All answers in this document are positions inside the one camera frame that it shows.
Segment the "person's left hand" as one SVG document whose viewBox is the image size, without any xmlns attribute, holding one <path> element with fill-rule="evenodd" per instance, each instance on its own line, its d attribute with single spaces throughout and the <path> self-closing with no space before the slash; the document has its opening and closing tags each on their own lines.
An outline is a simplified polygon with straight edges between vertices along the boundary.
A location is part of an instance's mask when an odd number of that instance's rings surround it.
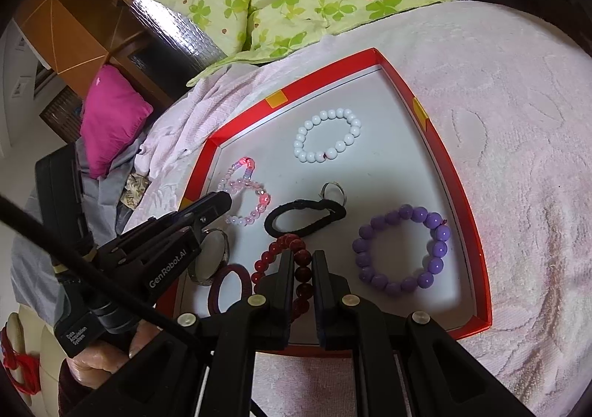
<svg viewBox="0 0 592 417">
<path fill-rule="evenodd" d="M 92 344 L 76 357 L 66 359 L 68 369 L 77 383 L 97 389 L 158 336 L 159 332 L 161 329 L 157 326 L 141 321 L 128 350 L 121 351 L 105 342 Z"/>
</svg>

